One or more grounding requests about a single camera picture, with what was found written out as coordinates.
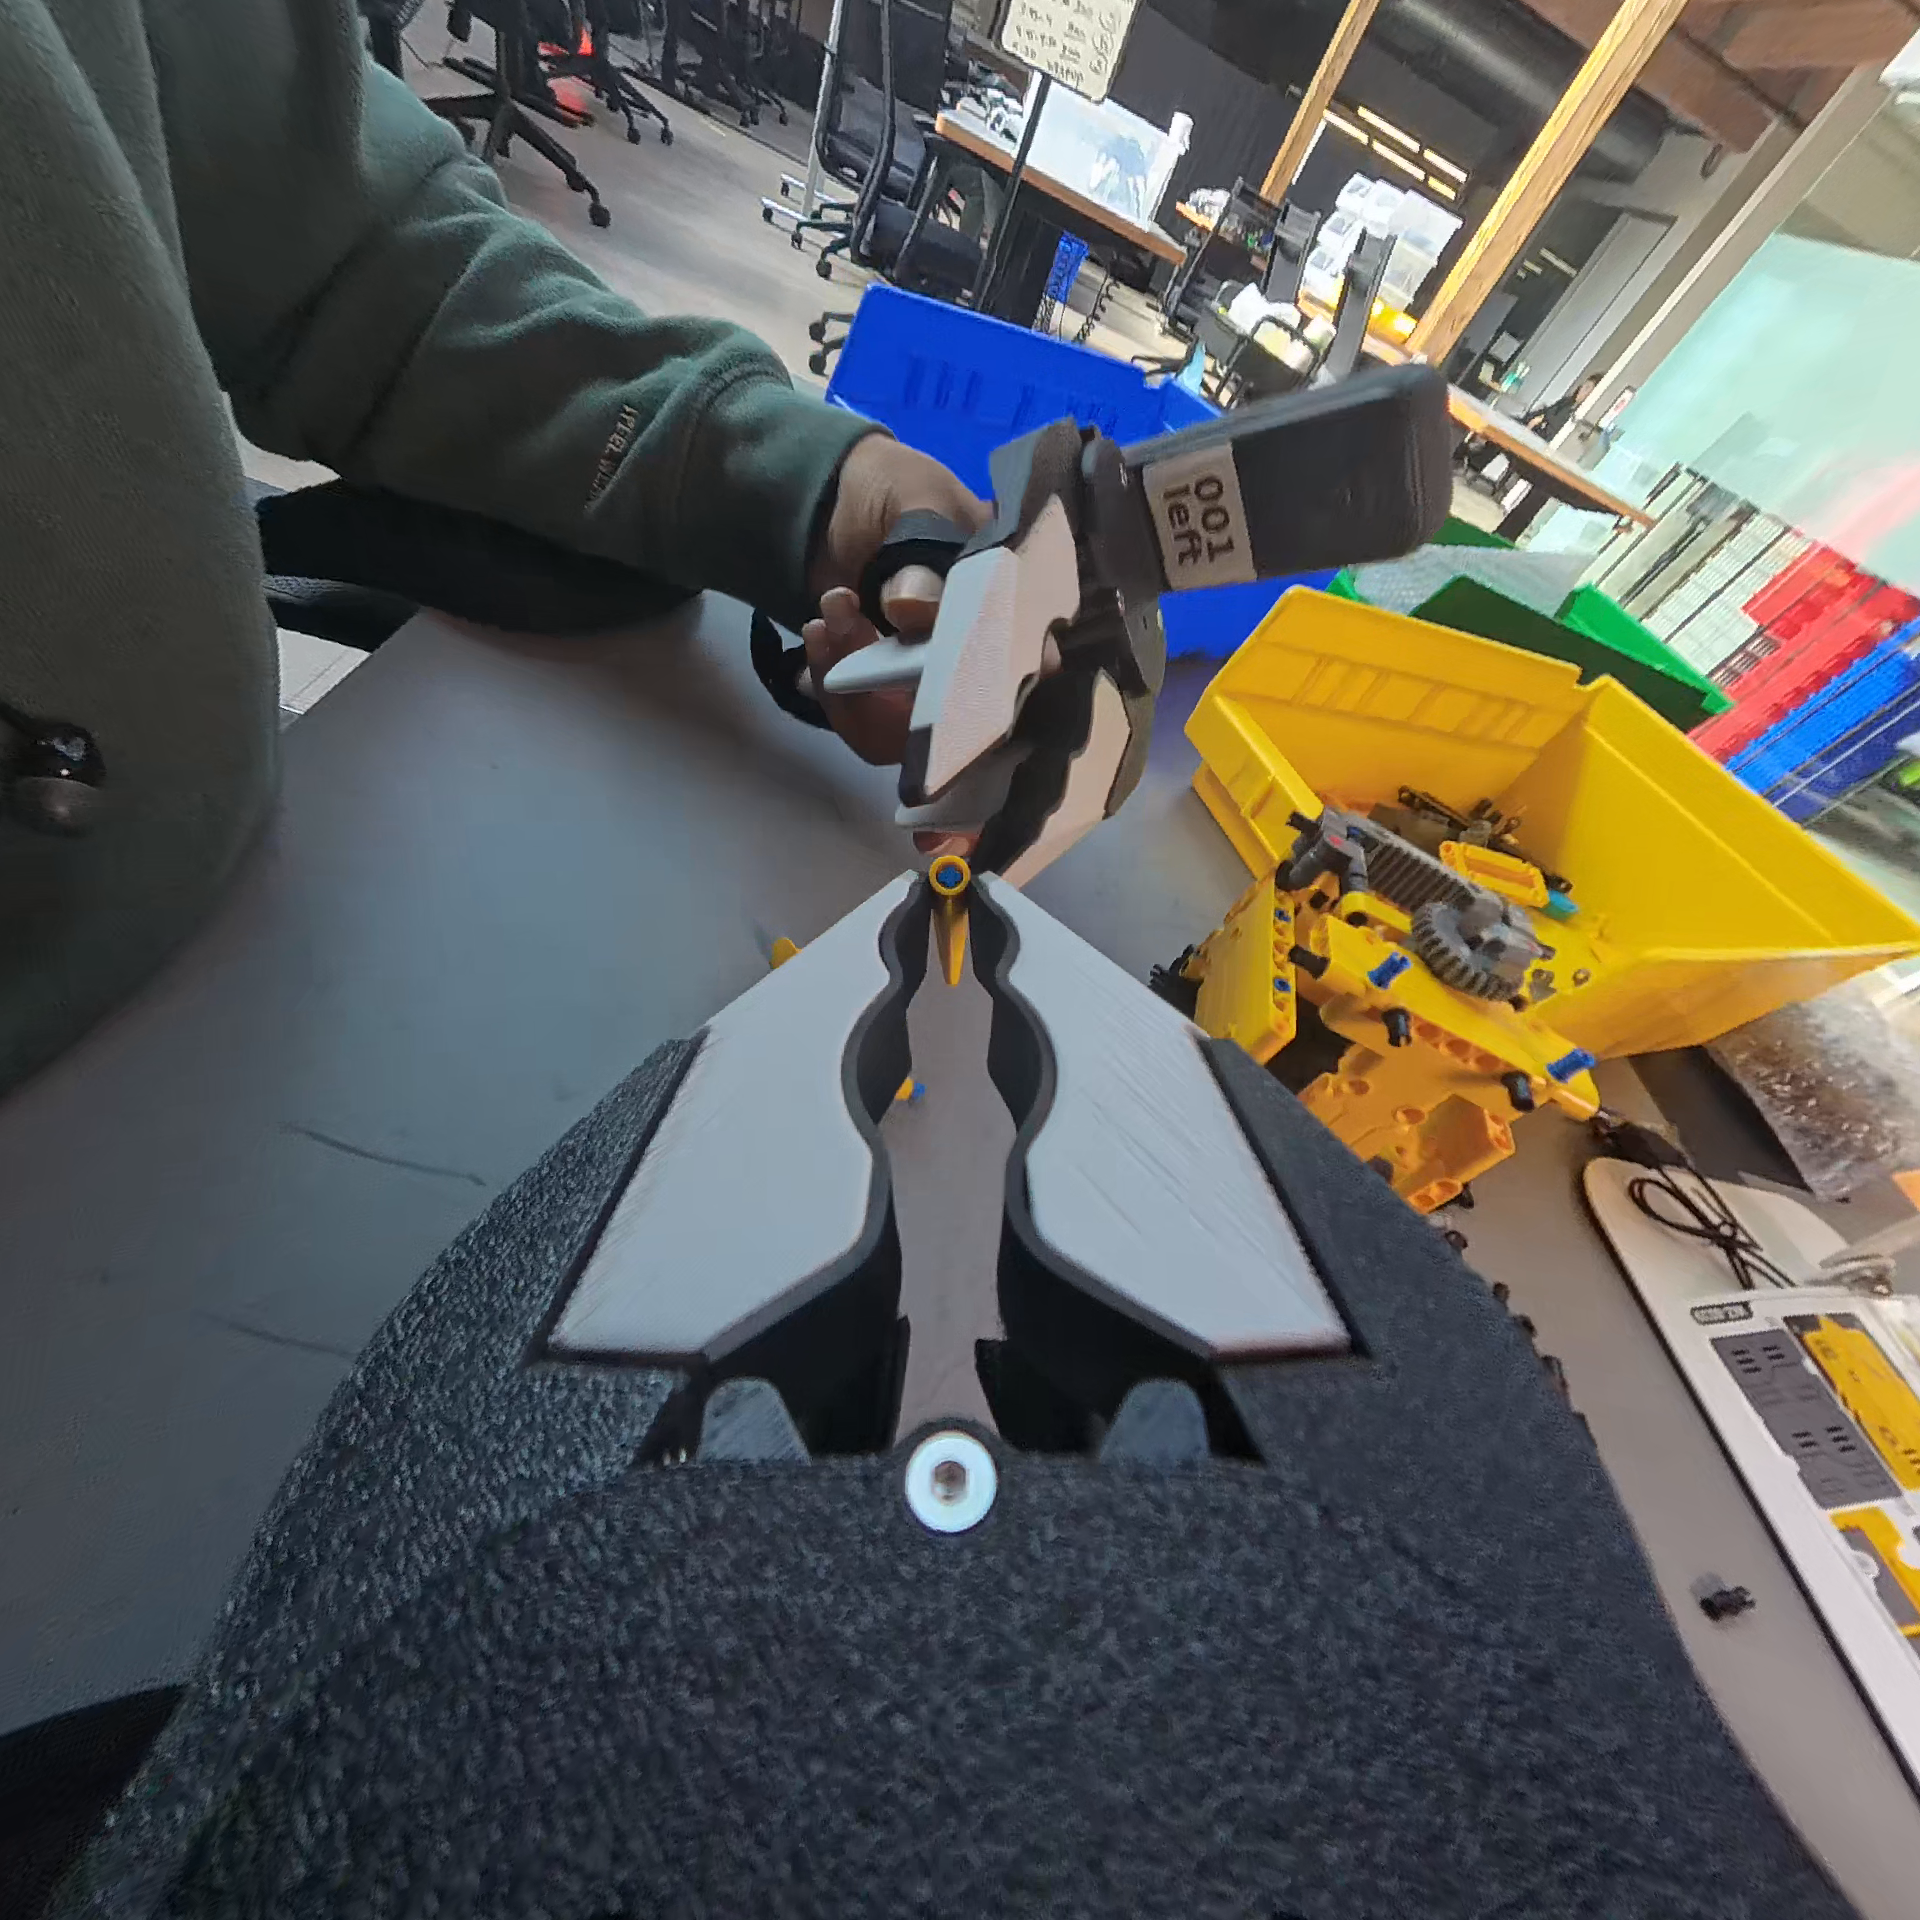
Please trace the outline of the clear bubble wrap sheet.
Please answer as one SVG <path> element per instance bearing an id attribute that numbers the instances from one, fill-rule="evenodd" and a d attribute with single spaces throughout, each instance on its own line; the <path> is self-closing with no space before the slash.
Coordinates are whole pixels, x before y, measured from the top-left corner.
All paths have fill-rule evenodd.
<path id="1" fill-rule="evenodd" d="M 1457 584 L 1487 591 L 1533 615 L 1557 618 L 1578 585 L 1586 557 L 1494 544 L 1423 544 L 1400 560 L 1350 570 L 1355 597 L 1373 609 L 1417 615 Z"/>

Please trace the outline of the stack of coloured storage bins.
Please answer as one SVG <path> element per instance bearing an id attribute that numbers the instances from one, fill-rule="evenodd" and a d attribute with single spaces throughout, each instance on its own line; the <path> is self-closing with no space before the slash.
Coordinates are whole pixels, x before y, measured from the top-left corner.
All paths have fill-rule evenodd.
<path id="1" fill-rule="evenodd" d="M 1671 467 L 1581 575 L 1733 709 L 1686 733 L 1799 825 L 1871 785 L 1915 799 L 1918 601 L 1776 513 Z"/>

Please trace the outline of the person's left hand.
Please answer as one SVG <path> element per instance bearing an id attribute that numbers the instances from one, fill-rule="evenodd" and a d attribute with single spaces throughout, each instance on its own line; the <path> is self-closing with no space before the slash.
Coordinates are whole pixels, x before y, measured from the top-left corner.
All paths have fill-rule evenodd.
<path id="1" fill-rule="evenodd" d="M 897 765 L 912 696 L 905 689 L 829 696 L 824 672 L 880 637 L 856 591 L 882 541 L 912 513 L 937 514 L 968 536 L 991 514 L 927 455 L 870 434 L 840 463 L 807 551 L 810 609 L 799 632 L 807 672 L 832 731 L 870 765 Z"/>

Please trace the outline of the wooden office desk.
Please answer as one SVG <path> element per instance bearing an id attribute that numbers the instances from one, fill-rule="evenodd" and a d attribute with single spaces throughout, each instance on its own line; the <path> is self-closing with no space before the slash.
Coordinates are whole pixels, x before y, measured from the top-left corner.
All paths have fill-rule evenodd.
<path id="1" fill-rule="evenodd" d="M 1574 468 L 1521 423 L 1499 413 L 1497 409 L 1480 407 L 1457 386 L 1446 386 L 1446 409 L 1463 434 L 1491 443 L 1507 460 L 1517 480 L 1521 480 L 1523 496 L 1499 520 L 1494 528 L 1499 539 L 1511 544 L 1521 539 L 1545 506 L 1598 513 L 1613 524 L 1629 524 L 1642 532 L 1654 528 L 1657 520 L 1646 514 L 1642 507 L 1619 498 L 1593 480 L 1587 471 Z"/>

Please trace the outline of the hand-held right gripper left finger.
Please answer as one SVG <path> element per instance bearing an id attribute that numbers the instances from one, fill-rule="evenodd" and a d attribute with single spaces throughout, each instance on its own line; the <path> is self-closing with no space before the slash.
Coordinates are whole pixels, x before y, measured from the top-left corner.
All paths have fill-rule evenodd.
<path id="1" fill-rule="evenodd" d="M 691 1041 L 544 1332 L 554 1361 L 771 1385 L 810 1453 L 896 1436 L 903 1253 L 880 1123 L 927 962 L 906 871 Z"/>

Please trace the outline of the black office chair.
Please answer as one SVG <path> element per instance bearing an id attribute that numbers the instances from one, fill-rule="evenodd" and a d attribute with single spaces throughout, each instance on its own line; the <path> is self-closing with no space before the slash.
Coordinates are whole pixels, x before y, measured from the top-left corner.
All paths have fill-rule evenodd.
<path id="1" fill-rule="evenodd" d="M 469 41 L 472 26 L 493 39 L 491 59 L 466 55 L 448 59 L 448 72 L 469 80 L 466 95 L 434 95 L 422 98 L 441 121 L 456 128 L 466 151 L 495 168 L 514 147 L 542 159 L 585 203 L 586 223 L 607 231 L 610 208 L 575 159 L 550 133 L 565 123 L 559 103 L 544 85 L 533 12 L 522 3 L 448 3 L 448 39 Z"/>
<path id="2" fill-rule="evenodd" d="M 880 156 L 885 203 L 905 208 L 918 193 L 957 45 L 952 12 L 952 3 L 829 5 L 807 154 L 759 205 L 790 249 L 810 255 L 822 282 L 850 260 L 851 217 Z"/>

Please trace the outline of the blue plastic storage bin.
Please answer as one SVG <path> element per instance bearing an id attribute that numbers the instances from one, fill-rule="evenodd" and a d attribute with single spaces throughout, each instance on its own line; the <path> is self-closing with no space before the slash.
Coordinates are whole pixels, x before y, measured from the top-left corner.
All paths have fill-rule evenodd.
<path id="1" fill-rule="evenodd" d="M 824 399 L 922 451 L 975 496 L 991 493 L 997 447 L 1065 417 L 1121 447 L 1216 418 L 1208 401 L 1103 353 L 887 283 L 859 299 Z"/>

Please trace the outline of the wooden desk with equipment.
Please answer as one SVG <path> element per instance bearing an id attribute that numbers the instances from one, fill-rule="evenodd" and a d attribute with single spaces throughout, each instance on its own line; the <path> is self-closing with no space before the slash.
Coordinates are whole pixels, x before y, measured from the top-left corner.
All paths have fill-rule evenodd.
<path id="1" fill-rule="evenodd" d="M 1125 282 L 1144 289 L 1155 271 L 1184 264 L 1184 247 L 1144 215 L 1118 211 L 1090 188 L 1070 183 L 1065 163 L 1007 145 L 975 114 L 944 109 L 933 119 L 944 156 L 971 160 L 990 183 L 982 215 L 985 257 L 971 307 L 997 320 L 1030 329 L 1046 297 L 1050 264 L 1063 237 L 1088 242 L 1095 260 L 1120 264 Z"/>

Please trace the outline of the green plastic storage bin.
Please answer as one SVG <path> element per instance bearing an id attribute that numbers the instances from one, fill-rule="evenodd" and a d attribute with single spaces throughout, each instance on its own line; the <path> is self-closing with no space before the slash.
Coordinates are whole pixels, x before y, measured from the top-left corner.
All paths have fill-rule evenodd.
<path id="1" fill-rule="evenodd" d="M 1430 544 L 1514 547 L 1463 520 L 1446 520 L 1441 536 Z M 1353 592 L 1350 570 L 1337 572 L 1327 591 L 1361 603 Z M 1554 618 L 1533 615 L 1471 584 L 1455 584 L 1406 618 L 1570 666 L 1581 684 L 1615 681 L 1683 733 L 1733 709 L 1726 691 L 1695 672 L 1618 601 L 1586 584 L 1571 591 Z"/>

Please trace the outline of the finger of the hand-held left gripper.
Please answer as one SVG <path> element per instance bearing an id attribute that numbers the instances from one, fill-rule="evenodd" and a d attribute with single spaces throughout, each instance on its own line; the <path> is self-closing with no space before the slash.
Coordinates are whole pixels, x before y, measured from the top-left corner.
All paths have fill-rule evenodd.
<path id="1" fill-rule="evenodd" d="M 1144 765 L 1144 709 L 1113 676 L 1048 676 L 997 761 L 1006 787 L 978 829 L 974 871 L 1026 887 L 1130 796 Z"/>
<path id="2" fill-rule="evenodd" d="M 896 823 L 979 829 L 1007 800 L 1026 748 L 1017 717 L 1050 636 L 1080 607 L 1071 522 L 1048 498 L 1019 538 L 971 551 L 944 579 L 899 768 Z"/>

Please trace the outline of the heap of mixed lego beams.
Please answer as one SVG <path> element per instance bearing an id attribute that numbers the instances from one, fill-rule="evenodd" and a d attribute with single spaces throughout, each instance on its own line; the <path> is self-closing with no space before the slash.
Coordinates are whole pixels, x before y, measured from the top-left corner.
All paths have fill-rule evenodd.
<path id="1" fill-rule="evenodd" d="M 1393 800 L 1393 819 L 1400 840 L 1483 892 L 1538 907 L 1557 922 L 1577 913 L 1570 880 L 1523 852 L 1520 816 L 1497 800 L 1453 807 L 1406 785 Z"/>

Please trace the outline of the whiteboard sign on stand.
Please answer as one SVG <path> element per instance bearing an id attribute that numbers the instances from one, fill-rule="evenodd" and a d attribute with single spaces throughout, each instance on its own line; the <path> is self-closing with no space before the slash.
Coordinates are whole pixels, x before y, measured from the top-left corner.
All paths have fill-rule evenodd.
<path id="1" fill-rule="evenodd" d="M 1003 3 L 993 44 L 1030 73 L 1102 105 L 1138 10 L 1138 3 Z"/>

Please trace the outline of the yellow grey sticker sheet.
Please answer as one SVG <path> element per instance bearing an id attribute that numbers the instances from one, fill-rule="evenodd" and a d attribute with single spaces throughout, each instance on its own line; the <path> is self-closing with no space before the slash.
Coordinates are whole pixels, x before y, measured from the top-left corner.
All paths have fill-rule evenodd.
<path id="1" fill-rule="evenodd" d="M 1782 1489 L 1821 1522 L 1821 1551 L 1915 1650 L 1915 1304 L 1761 1305 L 1745 1293 L 1693 1305 L 1686 1322 L 1761 1432 Z"/>

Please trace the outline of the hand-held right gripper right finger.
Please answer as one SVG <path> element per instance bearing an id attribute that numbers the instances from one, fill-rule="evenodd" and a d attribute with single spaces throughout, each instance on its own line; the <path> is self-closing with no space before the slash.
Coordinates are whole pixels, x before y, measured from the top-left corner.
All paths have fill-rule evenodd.
<path id="1" fill-rule="evenodd" d="M 1200 1449 L 1251 1453 L 1230 1379 L 1353 1359 L 1224 1048 L 1006 880 L 975 880 L 990 1080 L 1014 1125 L 999 1332 L 975 1371 L 999 1439 L 1093 1453 L 1138 1388 L 1186 1393 Z"/>

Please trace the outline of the white wooden book stand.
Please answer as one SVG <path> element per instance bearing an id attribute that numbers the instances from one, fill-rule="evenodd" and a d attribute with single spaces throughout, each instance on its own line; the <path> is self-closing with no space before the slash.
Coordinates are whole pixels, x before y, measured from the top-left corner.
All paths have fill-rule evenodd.
<path id="1" fill-rule="evenodd" d="M 1761 1305 L 1821 1299 L 1915 1304 L 1893 1287 L 1899 1249 L 1915 1244 L 1915 1220 L 1885 1244 L 1846 1247 L 1834 1227 L 1785 1193 L 1712 1181 L 1691 1165 L 1647 1169 L 1611 1157 L 1593 1160 L 1578 1188 L 1594 1231 L 1866 1715 L 1901 1772 L 1915 1781 L 1918 1644 L 1909 1650 L 1859 1577 L 1834 1552 L 1821 1551 L 1821 1522 L 1785 1491 L 1785 1469 L 1768 1459 L 1761 1432 L 1688 1331 L 1688 1307 L 1722 1297 L 1757 1293 Z"/>

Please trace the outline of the yellow black lego model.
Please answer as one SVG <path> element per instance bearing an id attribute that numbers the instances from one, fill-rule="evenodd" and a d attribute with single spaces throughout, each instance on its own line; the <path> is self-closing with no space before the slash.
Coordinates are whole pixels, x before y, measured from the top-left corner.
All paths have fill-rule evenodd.
<path id="1" fill-rule="evenodd" d="M 1288 843 L 1149 986 L 1239 1044 L 1419 1215 L 1465 1208 L 1533 1114 L 1599 1115 L 1557 1031 L 1545 913 L 1483 892 L 1377 819 L 1287 816 Z"/>

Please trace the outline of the yellow plastic storage bin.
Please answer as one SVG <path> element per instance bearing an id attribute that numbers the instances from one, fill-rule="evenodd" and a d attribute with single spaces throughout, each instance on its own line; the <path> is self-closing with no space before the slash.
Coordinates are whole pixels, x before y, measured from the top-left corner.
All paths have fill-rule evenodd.
<path id="1" fill-rule="evenodd" d="M 1198 696 L 1194 791 L 1251 874 L 1291 816 L 1419 791 L 1490 800 L 1571 885 L 1550 1029 L 1599 1060 L 1719 1041 L 1915 957 L 1910 914 L 1613 680 L 1353 599 L 1287 591 Z"/>

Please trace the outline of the grey bubble wrap sheet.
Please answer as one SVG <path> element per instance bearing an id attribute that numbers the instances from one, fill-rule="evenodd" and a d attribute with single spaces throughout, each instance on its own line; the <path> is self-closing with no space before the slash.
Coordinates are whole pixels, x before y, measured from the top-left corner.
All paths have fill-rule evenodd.
<path id="1" fill-rule="evenodd" d="M 1799 1181 L 1838 1202 L 1918 1171 L 1918 995 L 1846 981 L 1706 1044 Z"/>

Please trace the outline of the person's left forearm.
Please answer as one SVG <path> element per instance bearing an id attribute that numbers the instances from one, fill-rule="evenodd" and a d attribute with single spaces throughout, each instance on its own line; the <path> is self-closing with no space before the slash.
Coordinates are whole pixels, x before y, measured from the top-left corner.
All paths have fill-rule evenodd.
<path id="1" fill-rule="evenodd" d="M 789 618 L 840 463 L 887 436 L 738 327 L 641 316 L 466 160 L 358 226 L 227 392 L 279 455 Z"/>

